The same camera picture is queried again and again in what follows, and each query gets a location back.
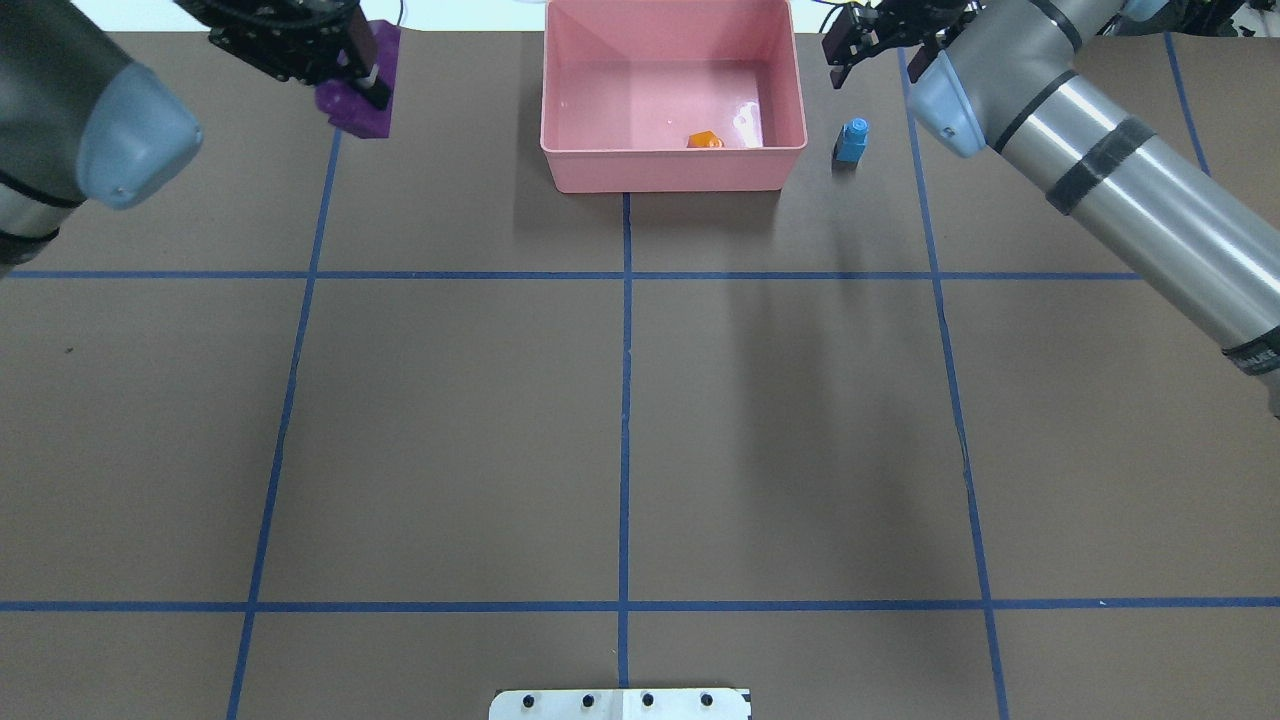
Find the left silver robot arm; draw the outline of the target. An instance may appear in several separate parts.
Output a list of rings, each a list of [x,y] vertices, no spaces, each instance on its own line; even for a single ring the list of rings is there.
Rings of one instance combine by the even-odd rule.
[[[183,1],[209,42],[308,86],[338,129],[387,138],[398,20],[358,1]],[[197,155],[204,129],[157,74],[70,1],[1,8],[3,273],[37,258],[84,202],[125,210]]]

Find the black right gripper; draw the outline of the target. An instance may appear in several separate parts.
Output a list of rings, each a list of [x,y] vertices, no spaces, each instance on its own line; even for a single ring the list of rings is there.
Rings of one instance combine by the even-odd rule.
[[[938,33],[959,32],[977,17],[975,1],[855,1],[832,10],[822,49],[829,83],[841,90],[869,51],[913,47]]]

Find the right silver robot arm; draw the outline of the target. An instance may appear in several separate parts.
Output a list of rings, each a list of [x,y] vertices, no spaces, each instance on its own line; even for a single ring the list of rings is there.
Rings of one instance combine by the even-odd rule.
[[[908,110],[960,158],[997,152],[1208,336],[1277,411],[1277,229],[1079,74],[1114,19],[1160,1],[832,1],[831,83],[916,47]]]

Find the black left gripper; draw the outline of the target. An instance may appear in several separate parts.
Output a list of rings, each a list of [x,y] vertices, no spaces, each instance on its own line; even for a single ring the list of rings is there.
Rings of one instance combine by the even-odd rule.
[[[207,28],[211,45],[280,82],[340,79],[375,110],[392,86],[381,65],[392,45],[376,41],[360,1],[178,1]]]

